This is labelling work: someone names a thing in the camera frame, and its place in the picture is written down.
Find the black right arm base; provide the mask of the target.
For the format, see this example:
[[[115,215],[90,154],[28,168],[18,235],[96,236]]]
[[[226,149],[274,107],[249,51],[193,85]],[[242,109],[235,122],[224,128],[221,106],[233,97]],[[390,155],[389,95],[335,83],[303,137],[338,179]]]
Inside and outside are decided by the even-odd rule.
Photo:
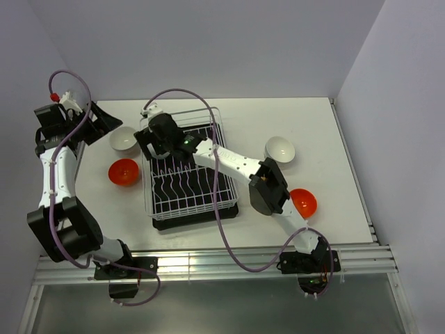
[[[283,252],[276,268],[284,275],[302,274],[298,278],[300,289],[316,298],[326,291],[333,275],[341,271],[341,263],[338,252],[326,248],[313,254]]]

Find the white ceramic bowl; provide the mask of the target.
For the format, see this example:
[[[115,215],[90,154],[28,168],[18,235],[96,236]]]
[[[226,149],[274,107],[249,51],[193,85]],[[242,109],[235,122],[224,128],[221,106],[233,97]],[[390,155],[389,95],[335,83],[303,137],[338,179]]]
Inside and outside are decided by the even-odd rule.
[[[122,126],[114,130],[109,137],[111,148],[118,154],[128,155],[137,148],[134,137],[136,130],[132,127]]]
[[[270,137],[264,146],[264,158],[274,160],[282,170],[293,167],[296,150],[293,144],[281,136]]]

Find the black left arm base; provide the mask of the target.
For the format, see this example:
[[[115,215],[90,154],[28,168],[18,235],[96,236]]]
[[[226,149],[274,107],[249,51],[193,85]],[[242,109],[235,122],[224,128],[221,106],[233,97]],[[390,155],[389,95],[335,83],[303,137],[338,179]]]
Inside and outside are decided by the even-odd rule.
[[[154,279],[158,269],[157,257],[135,257],[129,266],[135,269],[124,269],[111,264],[101,265],[97,263],[94,280],[108,282],[108,294],[112,299],[133,299],[139,292],[142,279]]]

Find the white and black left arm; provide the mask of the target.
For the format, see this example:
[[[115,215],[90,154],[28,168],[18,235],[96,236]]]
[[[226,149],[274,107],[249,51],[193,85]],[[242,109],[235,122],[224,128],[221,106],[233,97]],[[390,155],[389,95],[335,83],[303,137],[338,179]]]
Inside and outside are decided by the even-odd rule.
[[[97,220],[75,194],[78,149],[91,145],[122,125],[96,104],[90,106],[95,120],[86,112],[50,104],[34,111],[40,122],[35,134],[35,152],[44,177],[38,208],[27,214],[27,223],[54,262],[76,261],[81,256],[97,263],[111,263],[120,278],[133,274],[136,261],[119,239],[106,238]]]

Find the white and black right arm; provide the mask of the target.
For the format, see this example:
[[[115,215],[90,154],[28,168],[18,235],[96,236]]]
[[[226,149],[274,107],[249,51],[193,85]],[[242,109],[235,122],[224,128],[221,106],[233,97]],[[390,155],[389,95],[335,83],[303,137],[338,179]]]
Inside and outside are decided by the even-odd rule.
[[[325,260],[334,259],[329,241],[309,227],[293,204],[288,184],[277,163],[267,157],[251,159],[217,144],[198,132],[185,132],[174,118],[163,111],[144,111],[147,124],[134,134],[146,160],[165,155],[183,165],[213,169],[248,187],[251,207],[291,228],[286,243],[296,249],[296,266],[302,273],[313,273]]]

